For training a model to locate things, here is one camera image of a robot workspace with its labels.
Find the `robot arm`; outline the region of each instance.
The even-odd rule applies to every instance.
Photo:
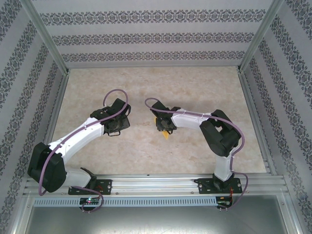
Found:
[[[57,141],[51,142],[48,145],[45,145],[42,142],[37,144],[34,147],[30,160],[27,172],[28,175],[31,176],[35,181],[39,182],[41,171],[48,155],[65,138],[72,136],[64,144],[61,144],[61,147],[58,148],[51,157],[44,173],[42,185],[50,193],[56,191],[61,186],[79,186],[93,189],[96,176],[94,176],[85,168],[73,169],[66,167],[66,163],[77,151],[79,151],[92,140],[104,135],[105,133],[107,133],[107,135],[110,137],[119,136],[121,130],[130,127],[129,120],[127,118],[131,111],[130,105],[127,105],[125,110],[116,117],[89,126],[93,122],[116,114],[119,110],[122,109],[124,105],[125,102],[117,98],[112,106],[98,109],[90,114],[90,117],[87,118],[87,120],[82,125],[80,125],[68,135]],[[81,127],[84,127],[85,129],[74,134],[74,132],[76,132]]]
[[[153,108],[158,110],[169,111],[160,101],[156,102]],[[231,125],[218,121],[204,115],[212,115],[220,117],[228,121],[229,118],[221,110],[216,110],[213,113],[195,113],[202,117],[193,116],[187,113],[192,113],[174,107],[170,111],[178,111],[176,114],[161,113],[151,110],[156,116],[156,126],[159,131],[167,131],[171,134],[179,127],[186,127],[202,131],[210,149],[216,154],[216,165],[214,170],[215,186],[222,190],[228,182],[233,178],[233,173],[230,169],[232,152],[238,146],[238,141],[241,135]]]

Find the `patterned wallpaper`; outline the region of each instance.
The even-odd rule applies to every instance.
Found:
[[[272,0],[35,0],[69,68],[239,65]]]
[[[43,141],[62,73],[18,0],[0,0],[0,234],[10,229],[33,146]]]
[[[270,153],[312,233],[312,5],[287,0],[245,71]]]

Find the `beige floor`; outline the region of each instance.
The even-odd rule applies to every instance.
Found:
[[[73,69],[53,140],[102,108],[105,94],[115,88],[124,89],[129,95],[131,127],[120,136],[95,139],[74,155],[68,165],[86,167],[95,174],[212,173],[215,156],[201,132],[181,128],[166,140],[157,131],[154,115],[144,105],[145,98],[155,97],[166,106],[180,106],[189,111],[223,110],[246,137],[244,149],[235,157],[234,170],[265,172],[234,67]],[[124,98],[122,93],[114,93],[108,103],[117,97]]]

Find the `black mounting plate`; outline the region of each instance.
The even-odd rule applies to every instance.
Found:
[[[199,178],[195,181],[198,184],[199,194],[229,194],[231,188],[233,189],[233,194],[241,194],[243,192],[239,178],[231,179],[230,184],[221,192],[214,186],[214,179],[212,178]]]
[[[94,190],[100,192],[102,195],[110,195],[112,191],[112,180],[97,179]],[[68,189],[68,195],[96,195],[96,193],[70,187]]]

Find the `vented metal strip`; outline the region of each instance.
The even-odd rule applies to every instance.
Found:
[[[34,207],[77,207],[79,197],[38,197]],[[105,197],[106,207],[164,207],[164,206],[216,206],[215,196],[189,197]]]

